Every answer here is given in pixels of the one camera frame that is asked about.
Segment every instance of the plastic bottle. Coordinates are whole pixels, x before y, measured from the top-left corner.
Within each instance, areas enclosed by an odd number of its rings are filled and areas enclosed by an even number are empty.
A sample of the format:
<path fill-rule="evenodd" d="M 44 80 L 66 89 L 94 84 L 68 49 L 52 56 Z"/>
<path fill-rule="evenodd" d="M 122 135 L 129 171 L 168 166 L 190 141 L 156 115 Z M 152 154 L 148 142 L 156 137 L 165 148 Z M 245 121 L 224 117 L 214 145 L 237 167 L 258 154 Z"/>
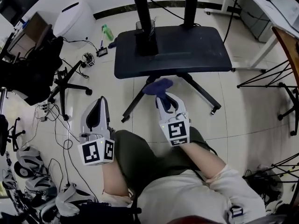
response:
<path fill-rule="evenodd" d="M 106 34 L 106 36 L 108 37 L 108 39 L 109 39 L 110 41 L 113 41 L 114 36 L 113 36 L 113 34 L 112 34 L 112 31 L 111 31 L 111 29 L 110 29 L 109 27 L 107 27 L 106 24 L 104 24 L 104 25 L 102 26 L 102 30 L 104 31 L 104 33 Z"/>

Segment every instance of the floor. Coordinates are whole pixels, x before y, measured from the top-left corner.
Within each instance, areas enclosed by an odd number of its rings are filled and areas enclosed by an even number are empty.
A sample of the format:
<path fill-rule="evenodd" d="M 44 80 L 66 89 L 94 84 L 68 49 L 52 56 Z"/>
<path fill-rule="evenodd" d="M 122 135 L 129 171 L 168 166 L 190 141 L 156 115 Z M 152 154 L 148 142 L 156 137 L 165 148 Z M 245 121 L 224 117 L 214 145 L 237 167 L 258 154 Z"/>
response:
<path fill-rule="evenodd" d="M 180 16 L 184 16 L 183 8 L 170 8 Z M 167 13 L 162 9 L 151 9 L 151 17 L 155 18 L 156 26 L 179 25 L 182 20 Z M 100 46 L 101 26 L 107 24 L 114 36 L 127 30 L 135 29 L 138 21 L 137 12 L 128 12 L 106 17 L 96 22 L 96 31 L 91 41 Z M 195 18 L 196 23 L 202 26 L 215 27 L 224 38 L 229 17 L 221 15 L 206 15 L 202 9 L 198 9 Z M 252 58 L 263 46 L 251 35 L 249 30 L 240 20 L 233 20 L 228 39 L 225 43 L 232 61 L 245 62 Z M 65 44 L 61 52 L 61 58 L 65 58 L 70 64 L 75 64 L 85 52 L 95 55 L 92 46 L 86 45 L 76 49 L 71 44 Z M 155 108 L 153 96 L 145 96 L 134 109 L 131 119 L 121 122 L 122 114 L 143 87 L 146 77 L 119 80 L 114 76 L 115 49 L 110 49 L 108 55 L 96 58 L 96 64 L 82 71 L 89 75 L 88 80 L 75 74 L 72 83 L 86 85 L 93 90 L 92 96 L 87 96 L 83 91 L 68 90 L 66 100 L 67 114 L 70 115 L 71 132 L 78 136 L 80 133 L 80 118 L 86 107 L 101 96 L 106 97 L 110 111 L 110 126 L 116 130 L 126 129 L 143 137 L 153 149 L 156 155 L 162 155 L 169 149 L 165 137 L 158 125 L 159 115 Z M 286 60 L 285 54 L 278 44 L 263 61 L 269 68 Z M 290 137 L 289 132 L 294 127 L 294 117 L 279 121 L 277 114 L 285 112 L 290 101 L 286 93 L 278 88 L 240 88 L 237 85 L 255 75 L 258 71 L 236 72 L 211 72 L 193 73 L 193 79 L 205 88 L 221 105 L 222 108 L 214 116 L 210 115 L 211 106 L 189 84 L 178 77 L 168 77 L 174 81 L 174 86 L 169 89 L 175 95 L 184 100 L 192 126 L 197 128 L 208 144 L 214 148 L 218 155 L 230 166 L 237 169 L 241 175 L 247 169 L 255 170 L 259 164 L 270 165 L 281 161 L 299 152 L 299 136 Z M 294 77 L 288 76 L 283 82 L 295 85 Z M 16 117 L 21 117 L 18 129 L 25 129 L 26 134 L 19 140 L 19 145 L 35 138 L 30 142 L 41 151 L 42 158 L 48 165 L 51 158 L 57 159 L 64 173 L 63 184 L 66 184 L 66 171 L 63 160 L 63 150 L 57 142 L 63 144 L 68 139 L 68 132 L 62 122 L 46 121 L 38 122 L 34 118 L 35 107 L 28 106 L 14 93 L 9 93 L 9 99 L 4 103 L 4 114 L 12 125 Z M 73 147 L 70 156 L 80 174 L 89 184 L 93 192 L 100 197 L 103 191 L 101 166 L 83 166 L 76 145 L 78 142 L 73 137 Z M 8 145 L 13 162 L 16 161 L 12 146 Z M 71 182 L 78 188 L 88 191 L 87 185 L 77 174 L 71 165 L 68 154 L 66 166 Z M 54 182 L 59 185 L 62 178 L 58 164 L 52 162 L 50 171 Z M 24 188 L 23 179 L 19 178 L 21 188 Z M 292 184 L 285 186 L 284 201 L 289 202 L 292 197 Z"/>

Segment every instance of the office chair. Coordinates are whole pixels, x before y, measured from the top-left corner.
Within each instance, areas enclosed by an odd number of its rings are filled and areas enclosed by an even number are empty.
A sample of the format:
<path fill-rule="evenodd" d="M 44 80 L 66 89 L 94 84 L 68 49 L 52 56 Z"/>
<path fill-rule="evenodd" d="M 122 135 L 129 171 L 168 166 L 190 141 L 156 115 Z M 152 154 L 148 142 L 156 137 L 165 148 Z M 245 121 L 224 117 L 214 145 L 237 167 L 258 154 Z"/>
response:
<path fill-rule="evenodd" d="M 20 117 L 16 118 L 14 125 L 8 129 L 8 121 L 6 120 L 3 114 L 0 114 L 0 155 L 3 156 L 6 151 L 7 142 L 13 141 L 13 149 L 16 152 L 19 147 L 17 144 L 17 138 L 21 134 L 25 134 L 25 130 L 22 132 L 16 133 L 17 121 L 20 120 Z"/>
<path fill-rule="evenodd" d="M 26 59 L 15 63 L 0 60 L 0 87 L 12 90 L 29 105 L 41 103 L 48 98 L 49 102 L 53 103 L 54 96 L 60 92 L 62 115 L 64 120 L 68 120 L 68 116 L 65 114 L 65 89 L 86 90 L 87 95 L 91 95 L 92 90 L 85 86 L 68 83 L 76 69 L 83 64 L 82 61 L 79 61 L 64 78 L 58 74 L 58 79 L 54 81 L 57 87 L 51 92 L 50 86 L 53 85 L 56 71 L 62 65 L 59 55 L 63 42 L 62 37 L 44 42 L 37 49 L 32 49 Z"/>

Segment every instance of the desk leg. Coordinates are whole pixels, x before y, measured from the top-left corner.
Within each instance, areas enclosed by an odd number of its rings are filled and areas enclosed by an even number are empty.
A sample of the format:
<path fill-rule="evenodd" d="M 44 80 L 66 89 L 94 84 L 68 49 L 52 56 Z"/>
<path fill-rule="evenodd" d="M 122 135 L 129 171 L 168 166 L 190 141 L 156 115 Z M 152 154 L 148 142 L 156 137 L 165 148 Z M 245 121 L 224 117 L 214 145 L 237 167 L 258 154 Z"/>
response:
<path fill-rule="evenodd" d="M 233 71 L 234 70 L 267 70 L 267 64 L 260 64 L 256 67 L 268 53 L 273 49 L 273 47 L 277 44 L 277 37 L 273 34 L 268 42 L 263 46 L 263 48 L 259 51 L 259 53 L 249 61 L 246 61 L 245 64 L 232 62 Z"/>
<path fill-rule="evenodd" d="M 273 49 L 273 47 L 277 44 L 277 37 L 273 34 L 267 43 L 263 46 L 260 52 L 249 62 L 249 66 L 251 68 L 255 68 L 264 57 Z"/>
<path fill-rule="evenodd" d="M 232 13 L 228 12 L 229 2 L 230 2 L 230 0 L 223 0 L 221 10 L 205 8 L 204 11 L 208 15 L 210 15 L 211 13 L 231 15 Z M 239 17 L 240 15 L 237 13 L 234 13 L 234 16 Z"/>

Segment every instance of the white trash bin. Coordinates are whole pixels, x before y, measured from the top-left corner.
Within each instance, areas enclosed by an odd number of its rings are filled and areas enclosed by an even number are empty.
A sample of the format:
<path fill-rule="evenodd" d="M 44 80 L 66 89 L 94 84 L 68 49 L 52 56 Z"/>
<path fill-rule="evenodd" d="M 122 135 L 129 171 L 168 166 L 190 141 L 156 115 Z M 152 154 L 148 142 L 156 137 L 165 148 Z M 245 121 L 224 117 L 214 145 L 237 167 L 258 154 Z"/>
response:
<path fill-rule="evenodd" d="M 83 0 L 72 3 L 59 14 L 53 33 L 56 37 L 63 36 L 69 42 L 90 40 L 95 28 L 95 18 L 86 2 Z M 81 48 L 86 42 L 73 42 L 72 45 Z"/>

